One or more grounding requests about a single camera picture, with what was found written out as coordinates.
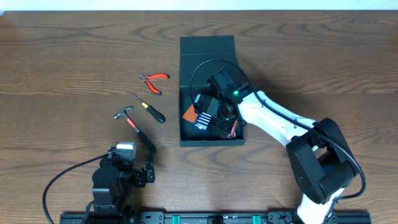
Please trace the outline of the hammer with red black handle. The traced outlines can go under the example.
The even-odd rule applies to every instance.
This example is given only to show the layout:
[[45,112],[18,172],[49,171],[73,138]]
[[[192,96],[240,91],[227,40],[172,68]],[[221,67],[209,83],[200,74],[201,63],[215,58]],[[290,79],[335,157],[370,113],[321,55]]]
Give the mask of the hammer with red black handle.
[[127,106],[127,107],[123,107],[121,108],[115,115],[114,115],[114,119],[119,119],[121,117],[124,117],[126,119],[126,121],[130,124],[130,126],[137,132],[138,136],[140,137],[140,139],[143,141],[143,143],[147,146],[147,148],[150,150],[151,153],[156,153],[156,147],[155,145],[152,143],[152,141],[144,134],[143,131],[141,131],[137,124],[130,118],[130,116],[128,115],[127,111],[129,110],[133,110],[134,107],[133,106]]

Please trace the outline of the orange scraper with wooden handle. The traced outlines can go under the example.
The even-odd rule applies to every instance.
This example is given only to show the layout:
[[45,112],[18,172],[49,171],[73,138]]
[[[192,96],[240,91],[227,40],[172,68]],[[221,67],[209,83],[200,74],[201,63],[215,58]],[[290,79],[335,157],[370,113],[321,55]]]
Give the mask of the orange scraper with wooden handle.
[[191,123],[195,123],[197,118],[198,118],[198,113],[195,112],[195,108],[193,105],[189,107],[186,112],[184,112],[182,118],[186,121],[189,121]]

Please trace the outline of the black handled screwdriver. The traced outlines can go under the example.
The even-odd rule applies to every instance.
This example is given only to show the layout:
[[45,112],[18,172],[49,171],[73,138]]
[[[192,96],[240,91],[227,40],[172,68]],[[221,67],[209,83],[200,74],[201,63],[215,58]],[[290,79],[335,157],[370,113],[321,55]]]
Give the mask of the black handled screwdriver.
[[133,96],[140,101],[141,105],[146,109],[146,111],[159,123],[164,123],[166,121],[165,116],[156,110],[152,105],[147,104],[145,101],[142,101],[137,95],[133,94]]

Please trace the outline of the blue precision screwdriver set case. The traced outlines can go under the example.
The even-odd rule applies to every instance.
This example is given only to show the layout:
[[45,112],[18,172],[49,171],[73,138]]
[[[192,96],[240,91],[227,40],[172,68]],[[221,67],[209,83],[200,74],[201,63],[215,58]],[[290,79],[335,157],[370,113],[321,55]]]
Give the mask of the blue precision screwdriver set case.
[[208,125],[210,123],[211,117],[212,117],[211,115],[206,114],[206,113],[199,114],[198,118],[197,118],[197,120],[195,122],[195,126],[198,129],[208,131]]

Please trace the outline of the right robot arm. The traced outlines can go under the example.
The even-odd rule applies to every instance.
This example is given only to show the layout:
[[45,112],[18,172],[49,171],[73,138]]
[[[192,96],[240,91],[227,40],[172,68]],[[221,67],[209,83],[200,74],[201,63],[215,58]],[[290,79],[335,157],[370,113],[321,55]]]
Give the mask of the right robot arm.
[[363,170],[354,158],[339,126],[299,116],[276,102],[252,82],[240,83],[224,70],[214,73],[208,85],[218,100],[218,114],[207,129],[231,138],[239,121],[253,124],[287,150],[295,181],[303,193],[296,214],[301,223],[326,223],[345,188]]

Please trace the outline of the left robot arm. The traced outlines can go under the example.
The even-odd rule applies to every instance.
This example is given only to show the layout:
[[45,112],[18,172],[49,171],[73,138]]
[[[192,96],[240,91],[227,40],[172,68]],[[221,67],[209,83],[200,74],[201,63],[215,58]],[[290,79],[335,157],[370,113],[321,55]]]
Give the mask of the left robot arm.
[[120,143],[109,149],[92,176],[95,215],[121,216],[131,189],[155,182],[155,153],[156,147],[151,146],[146,166],[134,168],[135,145]]

